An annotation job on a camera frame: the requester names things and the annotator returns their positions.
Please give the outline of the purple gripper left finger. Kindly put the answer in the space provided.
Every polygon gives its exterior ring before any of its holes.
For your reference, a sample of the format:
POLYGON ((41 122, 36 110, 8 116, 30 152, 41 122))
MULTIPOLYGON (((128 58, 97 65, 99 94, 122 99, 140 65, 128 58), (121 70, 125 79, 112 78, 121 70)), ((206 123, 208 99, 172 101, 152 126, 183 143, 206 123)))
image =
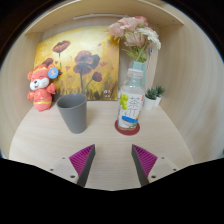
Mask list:
POLYGON ((78 173, 77 184, 81 187, 86 185, 88 175, 95 157, 95 145, 87 146, 69 157, 71 164, 78 173))

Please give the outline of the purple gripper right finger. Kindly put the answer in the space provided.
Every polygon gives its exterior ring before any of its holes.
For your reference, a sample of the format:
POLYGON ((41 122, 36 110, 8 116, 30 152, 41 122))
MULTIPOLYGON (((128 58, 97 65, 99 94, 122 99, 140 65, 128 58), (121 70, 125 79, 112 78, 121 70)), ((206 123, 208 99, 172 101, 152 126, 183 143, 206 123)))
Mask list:
POLYGON ((135 163, 140 185, 145 186, 149 183, 148 175, 158 157, 137 145, 132 145, 131 154, 135 163))

